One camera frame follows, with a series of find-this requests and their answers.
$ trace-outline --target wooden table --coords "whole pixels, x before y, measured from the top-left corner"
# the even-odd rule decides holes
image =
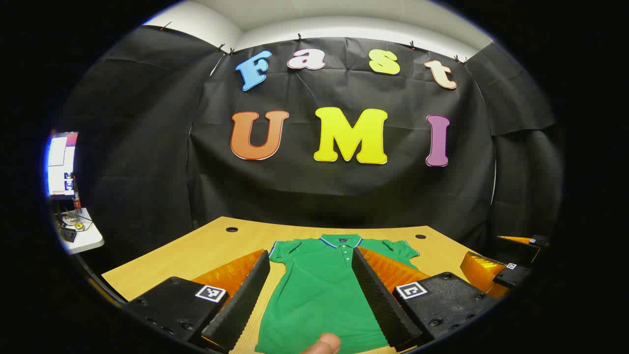
[[[229,227],[238,231],[228,232]],[[126,300],[133,300],[169,277],[192,280],[258,249],[270,251],[275,241],[319,238],[322,234],[359,234],[364,239],[406,240],[420,252],[411,259],[420,271],[429,276],[445,271],[467,281],[460,265],[471,249],[449,239],[428,226],[395,229],[329,229],[265,224],[229,217],[220,217],[189,234],[103,274],[109,284]],[[416,235],[426,238],[418,239]],[[283,264],[270,263],[270,273],[262,288],[255,309],[234,350],[230,354],[255,353],[262,315],[279,280],[285,272]],[[367,351],[370,354],[391,354],[390,347]]]

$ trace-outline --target black backdrop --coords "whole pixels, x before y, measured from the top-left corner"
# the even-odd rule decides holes
[[[614,105],[601,103],[610,102],[616,91],[590,84],[591,75],[584,68],[591,67],[593,57],[604,57],[616,44],[612,24],[617,23],[615,14],[620,12],[605,7],[572,8],[573,16],[558,16],[563,9],[540,11],[536,4],[519,1],[446,2],[500,39],[530,70],[567,127],[569,148],[565,202],[555,228],[554,247],[539,264],[544,271],[537,272],[531,287],[509,298],[481,326],[464,331],[459,340],[441,343],[438,352],[486,350],[488,340],[504,351],[583,350],[595,342],[608,343],[611,333],[610,337],[590,335],[584,328],[591,317],[583,315],[598,313],[591,311],[596,301],[574,296],[566,284],[575,270],[573,261],[587,256],[594,244],[590,238],[593,234],[588,232],[596,226],[598,233],[594,234],[599,235],[616,222],[610,209],[616,206],[613,200],[618,190],[609,181],[611,173],[584,164],[591,166],[590,161],[597,161],[600,166],[613,166],[615,155],[600,152],[624,151],[626,144],[620,134],[626,132],[626,122],[611,120],[613,128],[606,135],[597,134],[591,117],[610,113]],[[10,304],[3,318],[3,348],[32,353],[49,350],[51,345],[69,353],[184,351],[116,311],[87,286],[82,272],[54,238],[41,184],[43,141],[52,127],[53,114],[70,90],[107,48],[172,3],[112,0],[91,4],[89,16],[83,3],[75,1],[42,3],[39,12],[33,11],[30,3],[24,3],[23,8],[16,8],[20,3],[14,3],[8,8],[9,25],[1,39],[11,49],[4,57],[10,68],[5,80],[15,85],[4,93],[5,132],[11,133],[0,140],[6,152],[2,160],[5,176],[13,181],[2,204],[7,234],[3,259],[13,262],[7,269],[14,277],[6,284],[11,282],[11,289],[24,291],[2,292],[5,304]],[[13,23],[27,17],[41,25]],[[579,52],[583,46],[587,50]],[[561,79],[553,75],[556,72],[561,73]],[[626,83],[619,84],[617,92],[626,89]],[[17,214],[15,210],[28,213]],[[578,269],[580,275],[586,270]],[[31,329],[38,329],[37,340],[33,340]]]
[[[295,51],[326,54],[295,71]],[[380,74],[369,51],[394,52],[401,71]],[[269,50],[267,79],[242,91],[235,67]],[[457,89],[424,67],[451,68]],[[388,114],[385,165],[313,159],[318,108]],[[236,112],[288,111],[282,144],[263,161],[230,150]],[[450,120],[446,167],[427,166],[428,115]],[[220,216],[319,227],[429,225],[483,252],[496,234],[550,236],[560,203],[555,120],[530,75],[490,44],[461,64],[423,49],[360,38],[305,38],[223,55],[178,31],[143,26],[99,60],[70,95],[58,130],[79,131],[83,204],[106,242],[85,253],[102,273]],[[268,123],[253,123],[262,145]]]

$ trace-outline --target purple letter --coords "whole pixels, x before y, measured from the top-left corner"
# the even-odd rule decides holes
[[[426,120],[430,123],[431,133],[430,155],[426,157],[426,164],[444,167],[448,164],[448,157],[445,155],[445,130],[450,125],[450,121],[440,115],[429,115]]]

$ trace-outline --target white ceiling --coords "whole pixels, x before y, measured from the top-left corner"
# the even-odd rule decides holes
[[[426,28],[484,48],[488,35],[449,10],[426,0],[194,0],[227,17],[243,31],[316,16],[381,18]]]

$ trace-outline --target polo shirt collar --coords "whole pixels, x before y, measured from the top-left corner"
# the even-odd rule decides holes
[[[357,247],[362,242],[362,237],[358,234],[352,235],[327,235],[323,234],[319,239],[332,248],[339,248],[340,246],[348,246],[351,248]],[[347,242],[340,242],[338,239],[347,239]]]

